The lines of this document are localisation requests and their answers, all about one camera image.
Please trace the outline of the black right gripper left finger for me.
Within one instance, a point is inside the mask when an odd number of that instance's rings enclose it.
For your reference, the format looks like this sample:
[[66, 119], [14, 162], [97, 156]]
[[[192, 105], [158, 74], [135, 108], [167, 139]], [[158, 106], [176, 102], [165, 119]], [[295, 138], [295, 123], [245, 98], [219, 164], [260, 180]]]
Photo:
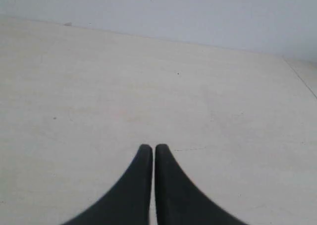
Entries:
[[139, 147], [131, 164], [96, 203], [66, 225], [148, 225], [152, 189], [153, 150]]

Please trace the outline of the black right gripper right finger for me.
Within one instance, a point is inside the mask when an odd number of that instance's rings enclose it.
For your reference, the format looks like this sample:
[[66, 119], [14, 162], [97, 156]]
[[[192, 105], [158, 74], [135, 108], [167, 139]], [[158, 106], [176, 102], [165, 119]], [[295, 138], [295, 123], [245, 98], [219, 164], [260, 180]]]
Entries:
[[159, 225], [244, 225], [210, 200], [185, 174], [166, 144], [155, 149], [155, 200]]

